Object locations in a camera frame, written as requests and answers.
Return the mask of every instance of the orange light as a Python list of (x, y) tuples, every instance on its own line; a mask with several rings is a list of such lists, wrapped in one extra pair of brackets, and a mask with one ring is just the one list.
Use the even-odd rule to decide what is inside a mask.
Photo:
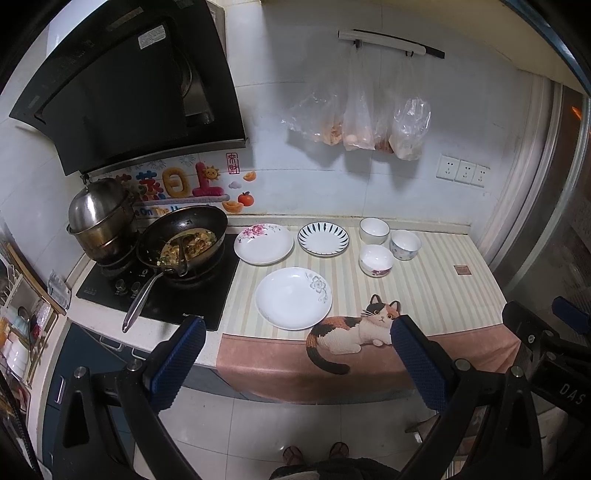
[(575, 114), (575, 116), (581, 120), (583, 118), (583, 114), (581, 113), (581, 110), (579, 110), (578, 108), (576, 108), (575, 106), (571, 107), (571, 110), (573, 111), (573, 113)]

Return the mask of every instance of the stir-fried food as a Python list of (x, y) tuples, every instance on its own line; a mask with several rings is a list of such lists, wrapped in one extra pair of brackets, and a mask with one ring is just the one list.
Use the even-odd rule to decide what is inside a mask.
[(172, 237), (160, 252), (158, 265), (171, 267), (178, 264), (179, 241), (183, 242), (187, 261), (202, 254), (216, 242), (216, 235), (205, 228), (192, 228)]

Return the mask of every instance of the hanging plastic bag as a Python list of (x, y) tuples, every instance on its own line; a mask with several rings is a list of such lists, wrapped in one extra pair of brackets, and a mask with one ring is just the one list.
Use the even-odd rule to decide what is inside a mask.
[(401, 160), (418, 160), (429, 129), (431, 106), (418, 91), (413, 60), (402, 63), (398, 85), (400, 97), (394, 111), (390, 146)]
[(339, 57), (320, 72), (288, 111), (282, 123), (304, 138), (327, 145), (342, 141), (347, 97), (346, 60)]
[(374, 107), (374, 142), (376, 151), (389, 154), (394, 153), (389, 139), (392, 130), (395, 100), (396, 96), (392, 88), (382, 89), (376, 95), (376, 104)]
[(343, 116), (343, 145), (346, 150), (374, 150), (374, 86), (363, 54), (355, 45), (351, 47), (348, 79), (347, 107)]

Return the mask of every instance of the person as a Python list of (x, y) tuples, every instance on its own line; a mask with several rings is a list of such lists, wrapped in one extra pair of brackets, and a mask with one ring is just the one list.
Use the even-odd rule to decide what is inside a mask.
[(306, 465), (301, 450), (291, 445), (283, 450), (284, 466), (280, 466), (269, 480), (394, 480), (400, 472), (369, 458), (349, 458), (346, 443), (336, 442), (328, 460)]

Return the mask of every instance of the cat print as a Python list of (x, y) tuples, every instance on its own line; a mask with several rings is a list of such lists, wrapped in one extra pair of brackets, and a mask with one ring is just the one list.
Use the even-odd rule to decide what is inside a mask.
[(373, 295), (361, 317), (326, 317), (312, 327), (306, 339), (308, 357), (320, 369), (344, 375), (350, 370), (348, 365), (329, 362), (318, 352), (325, 348), (334, 355), (358, 353), (362, 345), (392, 345), (390, 327), (400, 316), (400, 302), (382, 302), (379, 295)]

